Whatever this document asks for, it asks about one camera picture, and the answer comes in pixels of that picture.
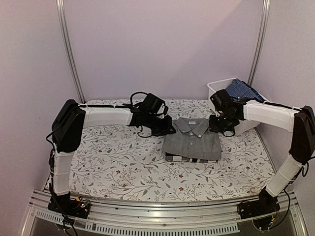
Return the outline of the grey long sleeve shirt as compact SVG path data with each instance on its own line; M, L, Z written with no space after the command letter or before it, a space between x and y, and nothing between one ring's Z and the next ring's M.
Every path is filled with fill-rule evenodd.
M208 119L178 118L172 125L176 132L165 136L163 152L186 158L221 159L219 135L209 130Z

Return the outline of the black white plaid shirt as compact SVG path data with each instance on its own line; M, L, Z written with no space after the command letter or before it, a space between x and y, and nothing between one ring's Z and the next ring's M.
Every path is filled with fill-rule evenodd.
M183 156L173 155L170 153L165 154L165 160L168 162L189 162L189 163L216 163L217 162L217 160L187 158Z

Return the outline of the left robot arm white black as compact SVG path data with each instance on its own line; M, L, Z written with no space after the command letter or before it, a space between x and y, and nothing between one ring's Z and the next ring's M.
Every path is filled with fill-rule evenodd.
M130 101L122 105L89 105L67 100L52 124L52 132L46 137L53 146L49 165L52 176L50 191L52 196L56 196L55 207L62 213L70 213L73 209L73 202L66 195L69 194L71 161L80 146L83 129L125 125L146 127L151 136L165 136L176 132L167 112L165 101L151 93L145 94L141 102Z

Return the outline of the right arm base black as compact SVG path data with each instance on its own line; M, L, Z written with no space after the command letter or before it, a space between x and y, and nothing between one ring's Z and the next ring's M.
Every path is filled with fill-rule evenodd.
M287 217L291 198L289 193L283 191L288 199L288 206L284 216L278 221L280 217L280 204L278 197L269 197L267 192L261 192L258 200L255 201L241 201L237 205L237 213L241 219L252 219L253 226L260 232L270 231L273 228L279 226Z

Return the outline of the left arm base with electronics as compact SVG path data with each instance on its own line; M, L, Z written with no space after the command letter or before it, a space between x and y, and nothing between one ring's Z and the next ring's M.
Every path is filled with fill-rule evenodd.
M82 197L71 199L69 192L60 196L52 192L48 209L65 216L87 219L91 209L91 201Z

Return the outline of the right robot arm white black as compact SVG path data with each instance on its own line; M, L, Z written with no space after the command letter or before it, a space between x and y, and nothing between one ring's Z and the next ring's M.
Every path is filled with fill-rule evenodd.
M220 163L238 166L232 178L238 187L236 197L257 195L285 161L292 134L275 126L259 124L233 137L219 135L222 159Z

